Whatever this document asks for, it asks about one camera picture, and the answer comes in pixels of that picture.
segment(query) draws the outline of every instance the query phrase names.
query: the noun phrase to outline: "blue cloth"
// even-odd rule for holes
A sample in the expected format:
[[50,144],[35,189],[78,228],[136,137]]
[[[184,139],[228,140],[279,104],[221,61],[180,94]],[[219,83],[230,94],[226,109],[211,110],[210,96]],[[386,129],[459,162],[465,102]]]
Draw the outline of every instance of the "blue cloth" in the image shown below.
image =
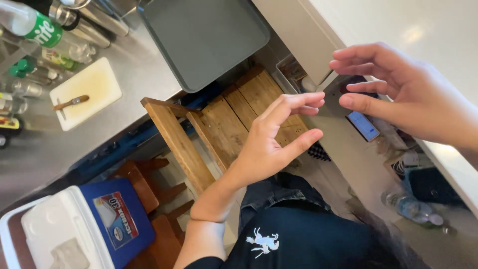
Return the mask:
[[312,203],[331,213],[330,206],[320,193],[312,188],[304,178],[287,172],[279,172],[275,176],[247,187],[240,207],[238,235],[258,212],[286,200]]

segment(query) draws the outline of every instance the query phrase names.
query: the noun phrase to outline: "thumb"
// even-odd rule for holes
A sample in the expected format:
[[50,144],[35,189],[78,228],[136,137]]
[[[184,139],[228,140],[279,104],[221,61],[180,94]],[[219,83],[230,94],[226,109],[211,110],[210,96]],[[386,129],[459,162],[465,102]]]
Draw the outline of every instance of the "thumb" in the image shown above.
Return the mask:
[[279,159],[283,161],[284,166],[288,165],[299,155],[308,150],[317,140],[322,138],[324,133],[319,129],[309,130],[297,139],[292,141],[290,144],[285,146],[283,149],[276,152],[279,155]]
[[365,94],[346,93],[340,97],[338,102],[341,106],[350,110],[382,118],[389,122],[394,122],[393,118],[398,115],[396,103],[373,98]]

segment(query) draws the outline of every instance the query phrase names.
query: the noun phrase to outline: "white cutting board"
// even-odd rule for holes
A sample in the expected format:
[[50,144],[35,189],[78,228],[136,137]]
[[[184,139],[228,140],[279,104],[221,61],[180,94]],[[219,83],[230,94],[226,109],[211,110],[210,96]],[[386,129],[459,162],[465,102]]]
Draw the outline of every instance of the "white cutting board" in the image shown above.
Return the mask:
[[90,99],[63,108],[66,120],[60,111],[56,112],[63,131],[71,130],[123,95],[108,59],[97,60],[50,92],[53,105],[58,104],[58,98],[60,103],[65,103],[81,95],[88,95]]

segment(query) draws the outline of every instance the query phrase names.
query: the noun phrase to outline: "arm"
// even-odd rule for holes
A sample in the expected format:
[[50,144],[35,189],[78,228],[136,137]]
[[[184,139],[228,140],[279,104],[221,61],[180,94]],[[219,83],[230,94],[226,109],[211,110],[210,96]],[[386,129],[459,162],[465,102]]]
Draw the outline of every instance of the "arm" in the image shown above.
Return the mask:
[[478,164],[478,108],[433,66],[377,43],[355,45],[333,53],[329,66],[338,74],[374,76],[351,84],[351,92],[376,92],[394,102],[363,94],[344,94],[348,109],[382,118],[410,135],[458,149]]
[[175,269],[204,257],[226,260],[222,244],[227,215],[242,187],[268,178],[319,140],[323,133],[312,129],[282,148],[275,136],[293,114],[315,115],[324,104],[323,92],[282,95],[252,123],[247,141],[227,172],[197,199]]

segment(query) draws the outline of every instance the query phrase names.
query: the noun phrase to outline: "hand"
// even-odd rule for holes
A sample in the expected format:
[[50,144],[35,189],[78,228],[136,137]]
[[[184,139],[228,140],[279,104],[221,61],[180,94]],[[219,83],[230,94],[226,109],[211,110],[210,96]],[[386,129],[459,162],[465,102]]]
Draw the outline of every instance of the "hand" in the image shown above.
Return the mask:
[[478,148],[478,109],[433,66],[386,44],[354,45],[337,50],[330,68],[341,75],[374,76],[347,86],[352,92],[377,92],[394,102],[363,94],[344,94],[348,109],[382,118],[420,139],[461,148]]
[[318,108],[324,104],[324,96],[323,92],[283,94],[252,122],[246,144],[227,171],[234,175],[232,178],[237,180],[238,188],[275,175],[322,138],[322,131],[312,129],[284,148],[274,139],[290,115],[317,114]]

